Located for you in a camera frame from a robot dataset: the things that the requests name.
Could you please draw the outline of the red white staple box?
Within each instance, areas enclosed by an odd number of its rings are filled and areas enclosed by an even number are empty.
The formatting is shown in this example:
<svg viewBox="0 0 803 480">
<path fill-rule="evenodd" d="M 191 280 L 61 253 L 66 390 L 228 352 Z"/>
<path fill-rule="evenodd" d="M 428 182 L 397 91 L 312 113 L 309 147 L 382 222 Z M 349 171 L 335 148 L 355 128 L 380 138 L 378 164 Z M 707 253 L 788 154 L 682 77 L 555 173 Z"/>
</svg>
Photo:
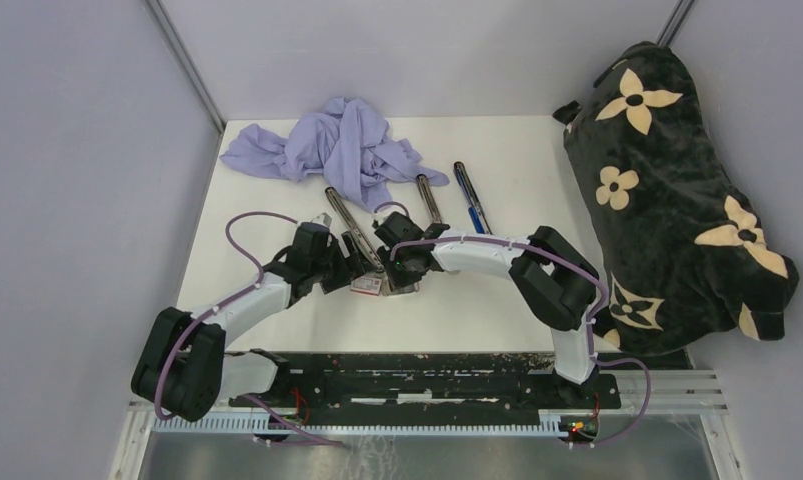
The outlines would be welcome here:
<svg viewBox="0 0 803 480">
<path fill-rule="evenodd" d="M 380 296 L 383 280 L 380 277 L 364 275 L 350 284 L 350 291 L 358 294 Z"/>
</svg>

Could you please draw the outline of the beige black stapler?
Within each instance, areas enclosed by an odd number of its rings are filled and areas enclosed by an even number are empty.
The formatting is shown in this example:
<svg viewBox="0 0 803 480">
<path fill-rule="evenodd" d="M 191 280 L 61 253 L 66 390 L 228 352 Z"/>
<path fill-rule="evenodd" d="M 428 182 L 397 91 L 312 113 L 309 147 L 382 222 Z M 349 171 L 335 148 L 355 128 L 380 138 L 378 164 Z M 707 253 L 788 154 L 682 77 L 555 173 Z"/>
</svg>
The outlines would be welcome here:
<svg viewBox="0 0 803 480">
<path fill-rule="evenodd" d="M 337 190 L 334 187 L 327 187 L 325 189 L 325 195 L 333 210 L 341 217 L 342 222 L 347 227 L 347 232 L 352 237 L 358 253 L 372 265 L 374 271 L 383 272 L 384 266 L 375 248 L 344 204 Z"/>
<path fill-rule="evenodd" d="M 430 223 L 442 223 L 443 218 L 440 212 L 440 209 L 437 205 L 436 199 L 432 192 L 429 179 L 424 174 L 419 174 L 416 176 L 416 185 L 418 188 L 419 195 L 425 205 L 429 222 Z"/>
</svg>

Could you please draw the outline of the blue stapler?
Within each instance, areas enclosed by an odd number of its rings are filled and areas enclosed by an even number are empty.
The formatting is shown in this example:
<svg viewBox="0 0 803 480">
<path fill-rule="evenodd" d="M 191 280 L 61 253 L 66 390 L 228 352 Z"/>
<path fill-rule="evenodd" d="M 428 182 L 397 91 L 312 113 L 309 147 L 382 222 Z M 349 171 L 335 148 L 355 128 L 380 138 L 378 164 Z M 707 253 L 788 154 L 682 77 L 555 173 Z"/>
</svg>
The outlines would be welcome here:
<svg viewBox="0 0 803 480">
<path fill-rule="evenodd" d="M 453 172 L 458 185 L 468 204 L 468 214 L 472 220 L 477 233 L 491 234 L 491 228 L 485 216 L 480 199 L 473 187 L 467 169 L 463 162 L 457 161 L 453 164 Z"/>
</svg>

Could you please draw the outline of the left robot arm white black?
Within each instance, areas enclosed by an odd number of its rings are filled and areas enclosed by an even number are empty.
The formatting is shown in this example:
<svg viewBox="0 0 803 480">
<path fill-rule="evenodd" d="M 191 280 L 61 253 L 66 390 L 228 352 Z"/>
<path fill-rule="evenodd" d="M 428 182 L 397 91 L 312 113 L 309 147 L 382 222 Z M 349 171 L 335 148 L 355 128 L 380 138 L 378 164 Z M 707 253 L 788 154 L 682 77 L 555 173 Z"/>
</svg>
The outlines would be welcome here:
<svg viewBox="0 0 803 480">
<path fill-rule="evenodd" d="M 268 406 L 284 404 L 291 379 L 270 354 L 227 354 L 262 320 L 309 295 L 348 287 L 366 272 L 350 233 L 321 223 L 297 226 L 292 243 L 235 293 L 197 313 L 168 307 L 158 313 L 133 373 L 133 394 L 159 405 L 163 416 L 204 417 L 219 400 L 254 393 Z"/>
</svg>

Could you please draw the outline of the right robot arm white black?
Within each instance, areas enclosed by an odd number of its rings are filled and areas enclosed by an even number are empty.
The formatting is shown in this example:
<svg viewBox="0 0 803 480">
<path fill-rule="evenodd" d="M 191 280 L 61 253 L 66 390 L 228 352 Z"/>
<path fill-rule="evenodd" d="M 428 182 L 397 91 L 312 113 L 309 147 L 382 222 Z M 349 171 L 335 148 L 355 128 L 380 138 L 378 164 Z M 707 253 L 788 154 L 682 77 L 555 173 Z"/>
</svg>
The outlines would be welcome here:
<svg viewBox="0 0 803 480">
<path fill-rule="evenodd" d="M 378 255 L 391 280 L 406 286 L 431 272 L 473 272 L 513 283 L 552 335 L 557 400 L 579 408 L 595 393 L 588 322 L 609 299 L 594 267 L 555 229 L 524 238 L 469 233 L 446 224 L 420 228 L 399 211 L 377 214 Z"/>
</svg>

